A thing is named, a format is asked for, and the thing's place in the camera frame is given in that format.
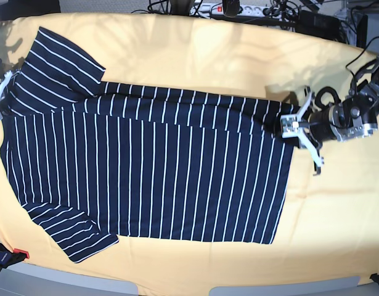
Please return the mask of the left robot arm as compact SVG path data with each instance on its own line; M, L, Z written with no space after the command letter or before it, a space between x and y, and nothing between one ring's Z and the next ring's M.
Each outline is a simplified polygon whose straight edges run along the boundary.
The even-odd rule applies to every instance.
M321 173L324 164L320 156L324 142L369 137L378 130L378 115L379 55L353 74L344 99L330 86L310 92L295 114L294 126L300 146L311 154L315 174Z

